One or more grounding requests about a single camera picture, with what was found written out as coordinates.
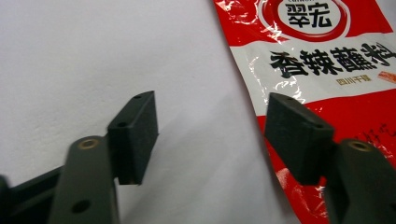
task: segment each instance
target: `printed logo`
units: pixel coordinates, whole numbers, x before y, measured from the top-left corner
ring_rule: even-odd
[[[349,10],[340,0],[261,0],[259,18],[274,35],[324,42],[347,34]]]

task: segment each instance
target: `white background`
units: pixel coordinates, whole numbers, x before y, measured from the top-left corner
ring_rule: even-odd
[[[0,174],[11,186],[104,135],[143,91],[156,92],[160,135],[144,184],[118,187],[122,223],[298,223],[211,0],[0,2]]]

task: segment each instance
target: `black plastic bracket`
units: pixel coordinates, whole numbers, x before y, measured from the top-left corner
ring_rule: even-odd
[[[73,143],[63,167],[17,187],[0,176],[0,223],[119,223],[114,178],[143,182],[158,136],[154,91],[136,95],[107,130]]]
[[[327,179],[332,224],[396,223],[396,171],[372,145],[332,140],[334,129],[298,101],[270,94],[264,136],[302,185]]]

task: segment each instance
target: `seasoning packet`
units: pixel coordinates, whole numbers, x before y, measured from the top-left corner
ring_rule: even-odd
[[[396,167],[396,35],[375,0],[214,3],[262,131],[269,93],[286,94],[330,123],[335,142],[366,141]],[[297,217],[329,223],[324,182],[299,185],[266,144]]]

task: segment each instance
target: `red package label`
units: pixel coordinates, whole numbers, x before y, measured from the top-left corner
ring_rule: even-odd
[[[214,3],[262,131],[269,93],[286,94],[330,123],[335,142],[366,141],[396,167],[396,35],[375,0]],[[328,223],[324,183],[299,185],[266,145],[297,217]]]

